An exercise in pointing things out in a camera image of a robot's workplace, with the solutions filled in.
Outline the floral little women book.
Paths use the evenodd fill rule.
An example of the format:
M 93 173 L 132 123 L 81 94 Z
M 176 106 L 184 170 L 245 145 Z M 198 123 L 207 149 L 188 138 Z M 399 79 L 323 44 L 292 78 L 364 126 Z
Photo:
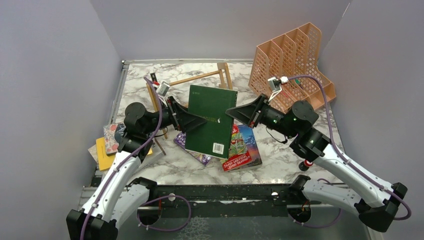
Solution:
M 110 156 L 118 152 L 119 143 L 124 135 L 126 126 L 123 122 L 103 126 L 105 153 Z

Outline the black moon and sixpence book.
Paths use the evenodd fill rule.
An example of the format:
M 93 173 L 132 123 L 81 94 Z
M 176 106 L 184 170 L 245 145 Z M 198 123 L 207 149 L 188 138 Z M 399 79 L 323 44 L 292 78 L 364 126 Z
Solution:
M 155 86 L 159 86 L 160 85 L 160 83 L 157 80 L 156 74 L 154 72 L 150 73 L 150 78 L 151 78 L 152 83 Z

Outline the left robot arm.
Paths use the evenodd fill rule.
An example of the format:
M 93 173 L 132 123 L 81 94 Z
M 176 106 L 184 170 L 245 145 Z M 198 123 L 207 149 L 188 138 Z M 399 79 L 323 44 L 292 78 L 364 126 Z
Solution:
M 112 166 L 96 191 L 80 210 L 72 209 L 66 224 L 72 240 L 115 240 L 119 228 L 144 205 L 152 205 L 157 200 L 156 183 L 125 186 L 135 171 L 142 165 L 150 150 L 157 132 L 173 126 L 183 133 L 204 125 L 207 120 L 188 112 L 188 108 L 169 97 L 166 105 L 156 112 L 147 111 L 140 102 L 133 102 L 125 109 L 125 131 L 118 146 Z

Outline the green alice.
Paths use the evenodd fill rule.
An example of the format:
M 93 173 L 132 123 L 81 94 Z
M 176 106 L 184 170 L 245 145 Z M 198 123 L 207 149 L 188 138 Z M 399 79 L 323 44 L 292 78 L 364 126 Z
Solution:
M 234 119 L 225 111 L 237 104 L 238 92 L 201 85 L 189 88 L 188 112 L 207 123 L 186 133 L 185 148 L 219 159 L 229 157 Z

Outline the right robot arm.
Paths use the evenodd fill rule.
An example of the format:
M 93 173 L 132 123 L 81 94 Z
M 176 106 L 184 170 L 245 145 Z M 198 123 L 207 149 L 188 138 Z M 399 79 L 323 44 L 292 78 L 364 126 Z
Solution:
M 300 175 L 288 190 L 292 202 L 330 204 L 358 216 L 364 225 L 381 233 L 396 219 L 407 187 L 375 176 L 341 152 L 332 138 L 314 128 L 319 116 L 309 102 L 296 101 L 282 113 L 270 106 L 267 96 L 260 95 L 249 104 L 227 109 L 226 114 L 250 128 L 262 124 L 291 138 L 290 148 L 296 155 L 326 169 L 346 185 L 340 188 Z

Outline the yellow book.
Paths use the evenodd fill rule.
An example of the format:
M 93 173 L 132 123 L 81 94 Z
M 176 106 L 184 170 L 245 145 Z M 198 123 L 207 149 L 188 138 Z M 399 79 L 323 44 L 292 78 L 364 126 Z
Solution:
M 98 166 L 99 170 L 106 173 L 110 167 L 112 166 L 115 155 L 107 155 L 106 154 L 106 148 L 105 148 L 105 139 L 103 137 L 96 139 L 95 141 L 96 149 L 97 149 L 97 156 L 98 156 Z M 145 169 L 151 165 L 153 165 L 157 161 L 156 156 L 154 155 L 154 152 L 150 150 L 148 152 L 147 157 L 143 160 L 141 163 L 139 169 Z

